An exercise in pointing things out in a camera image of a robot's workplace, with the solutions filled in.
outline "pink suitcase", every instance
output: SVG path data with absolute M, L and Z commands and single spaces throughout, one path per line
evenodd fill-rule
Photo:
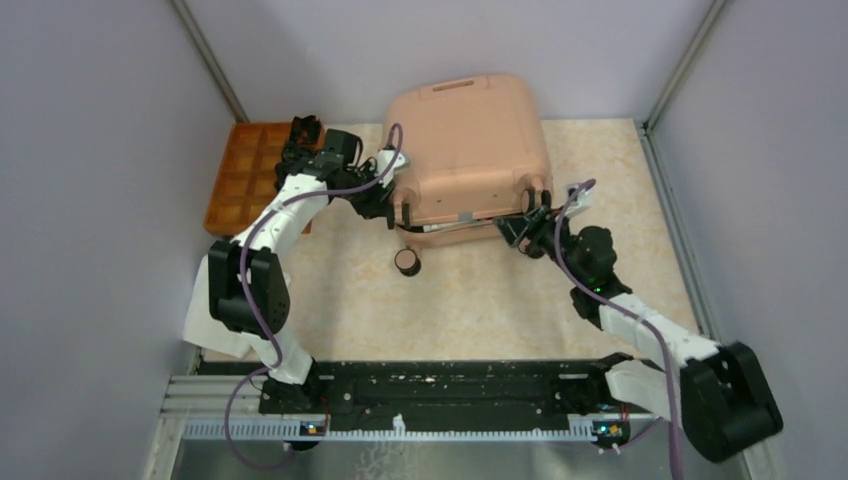
M 542 124 L 518 77 L 413 90 L 392 102 L 384 136 L 395 122 L 410 159 L 392 195 L 395 231 L 406 244 L 395 265 L 405 275 L 420 270 L 422 249 L 497 236 L 493 217 L 519 213 L 551 189 Z

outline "waffle-patterned tray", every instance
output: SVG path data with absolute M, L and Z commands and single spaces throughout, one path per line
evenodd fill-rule
M 277 195 L 274 166 L 280 161 L 291 123 L 237 123 L 230 130 L 203 226 L 213 235 L 233 236 L 253 223 Z M 320 147 L 322 135 L 318 141 Z M 304 233 L 309 233 L 307 226 Z

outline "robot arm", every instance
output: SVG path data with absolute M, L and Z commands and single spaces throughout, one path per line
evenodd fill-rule
M 585 208 L 588 192 L 579 193 L 576 203 Z M 617 256 L 610 231 L 590 226 L 571 234 L 568 218 L 580 211 L 572 207 L 574 203 L 568 205 L 563 219 L 559 245 L 554 240 L 559 212 L 550 203 L 495 223 L 510 246 L 522 245 L 521 251 L 529 256 L 547 254 L 557 262 L 559 253 L 574 280 L 595 294 L 577 287 L 571 290 L 580 317 L 644 353 L 645 361 L 614 354 L 598 362 L 599 388 L 606 390 L 608 398 L 671 420 L 666 373 L 658 367 L 666 362 L 653 328 L 668 347 L 671 374 L 679 379 L 673 392 L 674 410 L 679 412 L 676 420 L 705 458 L 723 461 L 780 432 L 783 419 L 754 352 L 742 343 L 724 346 L 689 332 L 633 295 L 613 271 Z
M 247 340 L 270 368 L 272 378 L 303 386 L 316 380 L 310 378 L 313 360 L 291 330 L 285 328 L 291 305 L 287 288 L 290 279 L 283 273 L 280 259 L 309 221 L 334 198 L 348 200 L 364 218 L 390 215 L 392 179 L 408 161 L 395 147 L 386 145 L 375 158 L 358 164 L 356 153 L 361 150 L 361 139 L 339 130 L 328 130 L 324 148 L 317 152 L 298 147 L 296 135 L 292 137 L 276 167 L 280 187 L 277 196 L 247 230 L 230 241 L 219 240 L 209 249 L 209 311 L 212 318 Z M 361 188 L 371 183 L 375 185 Z M 248 249 L 246 281 L 252 300 L 284 352 L 282 361 L 246 298 L 239 273 L 244 248 Z

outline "suitcase handle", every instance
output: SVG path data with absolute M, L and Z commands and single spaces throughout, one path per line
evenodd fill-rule
M 467 92 L 468 90 L 485 90 L 487 88 L 489 88 L 488 75 L 480 75 L 477 77 L 461 78 L 458 80 L 440 83 L 438 85 L 430 85 L 428 87 L 420 88 L 418 89 L 418 96 L 421 100 L 427 100 L 444 95 Z

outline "speckled floor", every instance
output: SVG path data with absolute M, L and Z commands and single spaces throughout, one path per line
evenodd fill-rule
M 598 180 L 592 208 L 573 225 L 612 230 L 616 271 L 634 293 L 680 325 L 696 324 L 630 119 L 543 122 L 554 173 L 564 186 Z M 381 125 L 336 126 L 360 135 L 366 154 Z M 501 239 L 425 250 L 406 278 L 392 259 L 403 245 L 382 219 L 363 221 L 333 202 L 284 259 L 292 276 L 292 328 L 319 360 L 579 359 L 636 353 L 601 333 L 571 307 L 571 284 L 546 260 L 531 260 Z M 231 360 L 213 352 L 207 360 Z

